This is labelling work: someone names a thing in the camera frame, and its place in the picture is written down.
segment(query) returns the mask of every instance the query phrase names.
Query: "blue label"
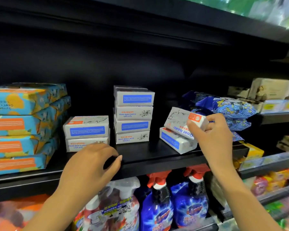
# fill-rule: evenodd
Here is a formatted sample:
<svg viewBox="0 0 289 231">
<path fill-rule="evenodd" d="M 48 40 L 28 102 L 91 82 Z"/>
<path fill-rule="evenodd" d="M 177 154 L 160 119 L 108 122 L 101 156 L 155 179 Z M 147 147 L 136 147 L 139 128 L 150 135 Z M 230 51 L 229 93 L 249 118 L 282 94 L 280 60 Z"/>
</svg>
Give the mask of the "blue label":
<svg viewBox="0 0 289 231">
<path fill-rule="evenodd" d="M 169 135 L 165 134 L 164 132 L 162 132 L 162 139 L 164 139 L 167 143 L 174 146 L 176 149 L 179 149 L 180 143 L 171 138 Z"/>
<path fill-rule="evenodd" d="M 105 134 L 104 126 L 70 128 L 71 136 L 103 135 L 103 134 Z"/>
<path fill-rule="evenodd" d="M 121 126 L 122 131 L 131 131 L 139 129 L 147 129 L 149 127 L 149 122 L 132 122 L 132 123 L 123 123 Z"/>
<path fill-rule="evenodd" d="M 152 95 L 123 95 L 123 103 L 151 103 Z"/>
</svg>

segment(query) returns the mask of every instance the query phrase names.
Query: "stack of soap boxes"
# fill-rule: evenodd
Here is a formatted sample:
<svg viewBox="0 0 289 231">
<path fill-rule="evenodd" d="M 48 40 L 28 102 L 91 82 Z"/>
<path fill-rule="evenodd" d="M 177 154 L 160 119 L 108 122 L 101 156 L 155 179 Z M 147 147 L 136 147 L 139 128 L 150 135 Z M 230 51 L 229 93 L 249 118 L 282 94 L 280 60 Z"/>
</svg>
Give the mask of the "stack of soap boxes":
<svg viewBox="0 0 289 231">
<path fill-rule="evenodd" d="M 154 95 L 146 88 L 114 86 L 116 144 L 149 141 Z"/>
<path fill-rule="evenodd" d="M 77 152 L 90 143 L 110 141 L 108 116 L 76 116 L 63 125 L 67 152 Z"/>
<path fill-rule="evenodd" d="M 44 169 L 70 106 L 65 84 L 0 86 L 0 174 Z"/>
<path fill-rule="evenodd" d="M 160 128 L 160 139 L 180 154 L 192 151 L 198 145 L 197 140 L 188 129 L 187 120 L 194 122 L 203 131 L 209 124 L 208 119 L 203 115 L 172 107 L 164 127 Z"/>
</svg>

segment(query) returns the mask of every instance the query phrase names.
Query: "cleaning product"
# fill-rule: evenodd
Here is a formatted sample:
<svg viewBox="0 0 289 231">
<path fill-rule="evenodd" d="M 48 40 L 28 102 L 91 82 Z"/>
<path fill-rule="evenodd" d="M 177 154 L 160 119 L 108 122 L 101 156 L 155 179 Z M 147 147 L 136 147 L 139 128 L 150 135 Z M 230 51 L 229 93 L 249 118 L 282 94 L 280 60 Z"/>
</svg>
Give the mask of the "cleaning product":
<svg viewBox="0 0 289 231">
<path fill-rule="evenodd" d="M 203 181 L 205 172 L 210 171 L 207 164 L 187 167 L 184 176 L 188 184 L 183 186 L 174 197 L 174 220 L 179 228 L 192 227 L 205 219 L 208 211 L 208 197 Z"/>
<path fill-rule="evenodd" d="M 147 186 L 153 186 L 150 193 L 143 201 L 140 216 L 141 231 L 168 231 L 173 218 L 173 203 L 170 191 L 166 184 L 166 177 L 171 172 L 164 171 L 148 174 Z"/>
<path fill-rule="evenodd" d="M 111 217 L 108 220 L 109 231 L 138 231 L 139 202 L 133 192 L 140 187 L 139 179 L 137 177 L 120 179 L 109 182 L 107 186 L 110 188 L 108 196 L 115 188 L 119 190 L 119 200 L 104 210 Z"/>
<path fill-rule="evenodd" d="M 83 231 L 108 231 L 107 217 L 102 211 L 99 196 L 96 195 L 85 206 Z"/>
</svg>

